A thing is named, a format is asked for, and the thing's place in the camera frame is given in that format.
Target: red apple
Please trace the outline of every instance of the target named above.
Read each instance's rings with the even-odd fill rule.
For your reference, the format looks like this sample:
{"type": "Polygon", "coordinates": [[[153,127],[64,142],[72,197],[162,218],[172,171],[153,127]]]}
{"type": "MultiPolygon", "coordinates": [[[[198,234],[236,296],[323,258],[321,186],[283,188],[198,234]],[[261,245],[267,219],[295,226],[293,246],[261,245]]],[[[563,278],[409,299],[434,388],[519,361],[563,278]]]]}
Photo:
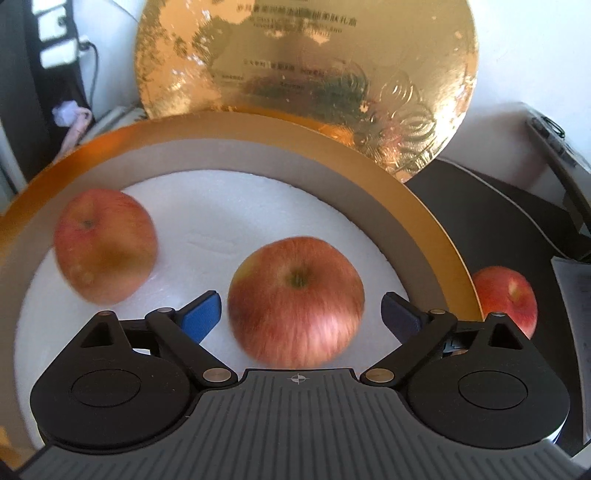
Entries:
{"type": "Polygon", "coordinates": [[[230,284],[234,337],[254,359],[273,368],[312,368],[351,342],[365,293],[349,260],[311,237],[266,245],[240,265],[230,284]]]}
{"type": "Polygon", "coordinates": [[[531,338],[538,322],[538,305],[529,282],[519,272],[505,267],[487,267],[473,277],[485,315],[504,312],[531,338]]]}
{"type": "Polygon", "coordinates": [[[158,253],[148,212],[114,190],[88,190],[68,203],[53,243],[68,283],[84,299],[100,305],[119,303],[140,288],[158,253]]]}

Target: metal pin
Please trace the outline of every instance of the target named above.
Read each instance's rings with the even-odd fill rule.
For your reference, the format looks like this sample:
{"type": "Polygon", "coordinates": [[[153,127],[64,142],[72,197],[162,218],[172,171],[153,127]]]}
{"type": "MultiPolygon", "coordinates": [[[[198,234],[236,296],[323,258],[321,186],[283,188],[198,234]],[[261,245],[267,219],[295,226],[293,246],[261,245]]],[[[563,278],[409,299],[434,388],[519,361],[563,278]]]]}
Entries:
{"type": "Polygon", "coordinates": [[[226,368],[210,368],[203,372],[203,378],[211,383],[221,383],[230,380],[232,373],[226,368]]]}
{"type": "Polygon", "coordinates": [[[372,368],[365,374],[370,382],[387,383],[394,380],[394,373],[386,368],[372,368]]]}

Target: gray ribbed panel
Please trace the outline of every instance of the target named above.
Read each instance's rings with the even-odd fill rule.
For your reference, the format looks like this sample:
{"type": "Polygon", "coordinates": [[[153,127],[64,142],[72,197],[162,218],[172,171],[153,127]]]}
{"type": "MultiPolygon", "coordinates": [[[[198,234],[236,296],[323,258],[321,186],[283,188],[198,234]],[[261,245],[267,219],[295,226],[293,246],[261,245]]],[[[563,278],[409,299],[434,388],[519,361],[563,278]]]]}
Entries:
{"type": "Polygon", "coordinates": [[[348,370],[250,372],[203,394],[166,439],[85,456],[50,448],[25,480],[573,480],[580,467],[552,443],[483,450],[433,433],[388,388],[348,370]]]}

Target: white foam base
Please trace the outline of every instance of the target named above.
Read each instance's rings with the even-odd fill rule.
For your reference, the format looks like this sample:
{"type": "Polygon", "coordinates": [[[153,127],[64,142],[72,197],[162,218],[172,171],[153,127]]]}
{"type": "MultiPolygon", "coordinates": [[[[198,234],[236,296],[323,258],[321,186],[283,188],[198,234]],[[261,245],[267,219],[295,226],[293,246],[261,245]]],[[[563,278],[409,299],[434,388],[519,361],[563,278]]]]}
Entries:
{"type": "MultiPolygon", "coordinates": [[[[380,316],[387,291],[408,298],[398,276],[361,230],[316,197],[276,180],[214,170],[174,173],[124,191],[152,216],[160,254],[151,278],[132,297],[105,306],[120,319],[140,319],[164,306],[178,309],[206,290],[217,290],[225,304],[232,275],[250,253],[282,238],[310,235],[347,256],[361,276],[366,298],[358,335],[323,368],[351,367],[359,375],[400,345],[380,316]]],[[[102,309],[66,284],[50,250],[27,291],[15,342],[18,399],[36,447],[43,442],[29,406],[31,389],[102,309]]],[[[202,345],[240,376],[245,368],[262,367],[240,349],[225,312],[202,345]]]]}

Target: dark tabletop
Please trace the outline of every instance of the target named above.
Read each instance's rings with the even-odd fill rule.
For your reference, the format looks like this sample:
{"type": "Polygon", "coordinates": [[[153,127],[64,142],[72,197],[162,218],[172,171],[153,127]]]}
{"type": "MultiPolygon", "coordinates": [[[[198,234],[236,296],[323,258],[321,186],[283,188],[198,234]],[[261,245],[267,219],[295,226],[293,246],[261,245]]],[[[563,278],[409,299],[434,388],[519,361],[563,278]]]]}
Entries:
{"type": "MultiPolygon", "coordinates": [[[[558,245],[572,233],[568,213],[503,182],[481,176],[521,205],[558,245]]],[[[583,447],[579,370],[569,320],[550,260],[556,255],[513,205],[467,173],[433,161],[406,184],[431,210],[459,250],[471,274],[502,265],[531,283],[538,302],[532,341],[570,394],[571,409],[557,444],[569,455],[583,447]]]]}

